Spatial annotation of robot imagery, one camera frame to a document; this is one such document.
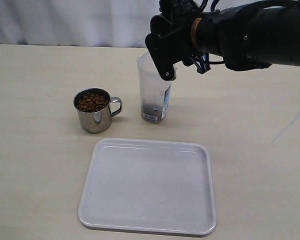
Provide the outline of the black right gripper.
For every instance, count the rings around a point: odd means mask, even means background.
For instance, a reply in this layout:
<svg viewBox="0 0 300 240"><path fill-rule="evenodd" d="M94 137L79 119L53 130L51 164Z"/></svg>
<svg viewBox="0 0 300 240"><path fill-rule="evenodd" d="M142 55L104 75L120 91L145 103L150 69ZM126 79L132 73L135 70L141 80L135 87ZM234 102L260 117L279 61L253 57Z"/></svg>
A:
<svg viewBox="0 0 300 240"><path fill-rule="evenodd" d="M190 43L192 21L202 10L194 0L160 0L160 14L150 20L150 34L145 44L159 76L164 81L174 81L174 63L194 65L199 74L211 70L209 54L193 53Z"/></svg>

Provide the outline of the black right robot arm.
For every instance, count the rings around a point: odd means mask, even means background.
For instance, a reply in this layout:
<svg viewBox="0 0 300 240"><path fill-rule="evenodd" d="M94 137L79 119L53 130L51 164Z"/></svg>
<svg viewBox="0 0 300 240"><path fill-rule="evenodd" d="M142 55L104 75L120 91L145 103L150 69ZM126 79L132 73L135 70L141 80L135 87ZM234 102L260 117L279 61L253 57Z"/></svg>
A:
<svg viewBox="0 0 300 240"><path fill-rule="evenodd" d="M162 0L150 21L145 45L165 81L176 78L174 65L210 70L209 56L222 57L233 71L271 65L300 67L300 0L261 0L224 10L213 1Z"/></svg>

